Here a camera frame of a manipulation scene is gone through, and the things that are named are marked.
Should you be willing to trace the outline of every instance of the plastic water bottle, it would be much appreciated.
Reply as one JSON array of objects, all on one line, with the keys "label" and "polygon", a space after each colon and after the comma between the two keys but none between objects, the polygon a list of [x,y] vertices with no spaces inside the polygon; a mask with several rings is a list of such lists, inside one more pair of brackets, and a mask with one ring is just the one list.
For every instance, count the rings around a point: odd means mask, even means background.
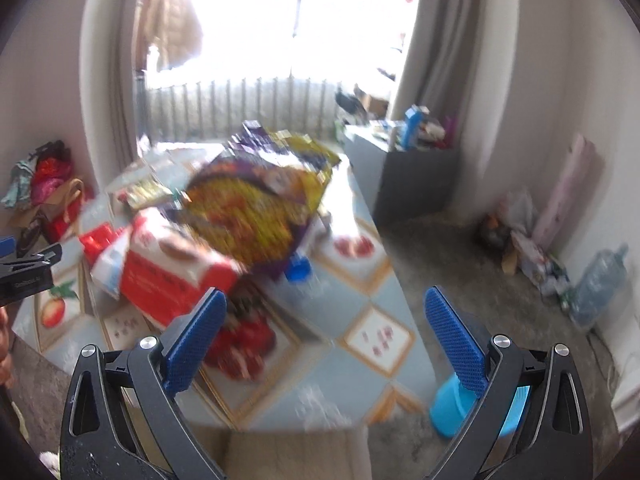
[{"label": "plastic water bottle", "polygon": [[622,244],[615,253],[609,249],[599,251],[572,290],[569,316],[579,328],[590,330],[625,283],[624,258],[628,250],[629,246]]}]

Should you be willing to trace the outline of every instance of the radiator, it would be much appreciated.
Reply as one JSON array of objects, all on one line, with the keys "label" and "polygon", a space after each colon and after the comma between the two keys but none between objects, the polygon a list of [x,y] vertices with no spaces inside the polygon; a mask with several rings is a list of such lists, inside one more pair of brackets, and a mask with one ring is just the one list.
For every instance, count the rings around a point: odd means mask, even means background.
[{"label": "radiator", "polygon": [[258,120],[272,131],[335,139],[340,82],[290,76],[148,88],[140,76],[136,85],[139,132],[151,144],[225,139],[244,120]]}]

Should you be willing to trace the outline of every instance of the metal screw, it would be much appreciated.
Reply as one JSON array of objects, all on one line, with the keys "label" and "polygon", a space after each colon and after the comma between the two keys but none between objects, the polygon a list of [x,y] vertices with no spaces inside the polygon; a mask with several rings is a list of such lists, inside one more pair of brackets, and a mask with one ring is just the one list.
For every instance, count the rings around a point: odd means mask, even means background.
[{"label": "metal screw", "polygon": [[89,356],[95,354],[95,346],[94,345],[87,345],[82,349],[82,351],[80,353],[82,354],[82,357],[89,357]]},{"label": "metal screw", "polygon": [[507,348],[511,346],[511,339],[505,335],[497,335],[494,337],[494,344],[500,348]]},{"label": "metal screw", "polygon": [[140,348],[144,348],[145,350],[149,350],[156,346],[158,339],[153,337],[152,335],[145,337],[142,341],[140,341]]},{"label": "metal screw", "polygon": [[556,351],[556,354],[561,355],[561,356],[567,356],[569,355],[569,347],[565,344],[562,343],[558,343],[554,350]]}]

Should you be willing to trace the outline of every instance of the blue gripper pad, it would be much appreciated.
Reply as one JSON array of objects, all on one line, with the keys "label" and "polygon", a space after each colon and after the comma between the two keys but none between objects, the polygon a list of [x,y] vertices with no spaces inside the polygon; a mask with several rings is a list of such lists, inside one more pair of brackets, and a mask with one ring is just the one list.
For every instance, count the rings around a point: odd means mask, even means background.
[{"label": "blue gripper pad", "polygon": [[0,258],[15,253],[15,239],[12,236],[0,238]]},{"label": "blue gripper pad", "polygon": [[210,288],[189,314],[175,318],[162,334],[162,387],[169,397],[189,387],[225,316],[225,295]]},{"label": "blue gripper pad", "polygon": [[435,286],[424,296],[424,313],[460,382],[479,399],[488,385],[484,353]]}]

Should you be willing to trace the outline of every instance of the person's hand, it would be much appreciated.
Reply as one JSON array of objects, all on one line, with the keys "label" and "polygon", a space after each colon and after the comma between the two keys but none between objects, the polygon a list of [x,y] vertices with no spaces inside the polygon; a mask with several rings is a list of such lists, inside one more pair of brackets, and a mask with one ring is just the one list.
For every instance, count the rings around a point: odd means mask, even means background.
[{"label": "person's hand", "polygon": [[9,354],[9,316],[0,308],[0,385],[11,388],[15,383],[11,354]]}]

